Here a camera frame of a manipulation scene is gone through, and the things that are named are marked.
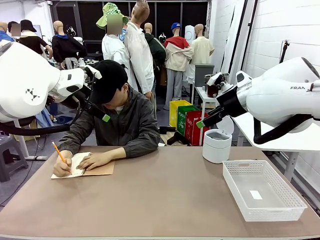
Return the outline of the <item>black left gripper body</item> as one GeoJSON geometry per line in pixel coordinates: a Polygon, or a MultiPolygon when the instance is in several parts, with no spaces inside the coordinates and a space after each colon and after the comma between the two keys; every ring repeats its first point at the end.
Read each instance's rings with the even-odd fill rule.
{"type": "Polygon", "coordinates": [[[90,96],[91,88],[86,85],[83,85],[82,88],[79,88],[77,85],[71,85],[66,87],[66,91],[69,96],[61,104],[74,110],[79,104],[81,107],[85,106],[90,96]]]}

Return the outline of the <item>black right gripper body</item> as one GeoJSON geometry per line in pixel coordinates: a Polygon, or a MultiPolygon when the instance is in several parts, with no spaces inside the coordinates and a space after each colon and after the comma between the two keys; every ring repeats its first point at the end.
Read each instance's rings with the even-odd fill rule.
{"type": "Polygon", "coordinates": [[[221,118],[225,116],[238,117],[247,112],[238,99],[237,90],[238,87],[234,86],[230,90],[217,96],[217,101],[221,108],[219,112],[221,118]]]}

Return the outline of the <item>person's left hand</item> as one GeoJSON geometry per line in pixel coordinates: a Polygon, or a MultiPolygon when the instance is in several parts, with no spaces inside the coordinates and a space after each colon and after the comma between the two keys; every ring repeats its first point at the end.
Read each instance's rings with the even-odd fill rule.
{"type": "Polygon", "coordinates": [[[90,171],[97,167],[108,164],[113,159],[114,154],[110,151],[103,153],[95,153],[85,156],[76,168],[80,170],[90,171]]]}

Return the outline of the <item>person's right hand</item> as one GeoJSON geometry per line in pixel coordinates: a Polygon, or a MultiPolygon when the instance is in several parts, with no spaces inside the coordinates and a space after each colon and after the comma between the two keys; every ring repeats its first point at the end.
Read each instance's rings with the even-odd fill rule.
{"type": "Polygon", "coordinates": [[[57,177],[65,177],[72,173],[72,156],[69,150],[60,151],[53,166],[53,174],[57,177]]]}

